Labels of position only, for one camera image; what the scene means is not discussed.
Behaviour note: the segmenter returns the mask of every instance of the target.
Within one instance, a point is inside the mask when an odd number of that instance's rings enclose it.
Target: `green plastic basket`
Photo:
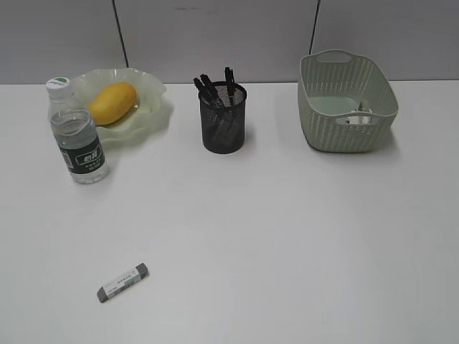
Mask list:
[[[337,49],[301,60],[298,107],[309,144],[341,153],[377,147],[398,113],[394,91],[376,63]]]

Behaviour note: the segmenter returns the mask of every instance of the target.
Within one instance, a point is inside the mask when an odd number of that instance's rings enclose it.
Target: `plastic water bottle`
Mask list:
[[[49,94],[48,121],[70,175],[78,183],[95,183],[108,175],[93,117],[75,99],[66,77],[46,84]]]

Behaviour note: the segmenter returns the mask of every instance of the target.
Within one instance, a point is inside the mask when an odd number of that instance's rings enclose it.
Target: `mango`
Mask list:
[[[87,106],[95,124],[107,125],[122,118],[136,102],[136,89],[127,82],[105,86]]]

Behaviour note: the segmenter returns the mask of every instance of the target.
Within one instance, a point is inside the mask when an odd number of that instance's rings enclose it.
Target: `pen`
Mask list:
[[[200,91],[202,97],[208,102],[212,102],[212,95],[197,77],[194,78],[194,86]]]
[[[231,106],[235,104],[235,75],[233,71],[229,68],[226,67],[224,69],[224,76],[227,81],[227,89],[228,89],[228,95],[229,95],[229,103]]]
[[[212,81],[210,81],[209,77],[205,74],[201,74],[201,80],[204,83],[204,86],[208,89],[210,95],[212,96],[213,101],[219,108],[225,108],[224,103],[218,96],[218,91],[215,88],[214,84]]]

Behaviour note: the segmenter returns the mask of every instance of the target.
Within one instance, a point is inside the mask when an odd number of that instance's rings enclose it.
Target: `pen holder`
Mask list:
[[[239,150],[245,136],[245,100],[246,90],[235,84],[235,95],[228,95],[224,81],[213,82],[224,107],[208,103],[199,93],[201,106],[202,143],[204,147],[218,154],[228,154]]]

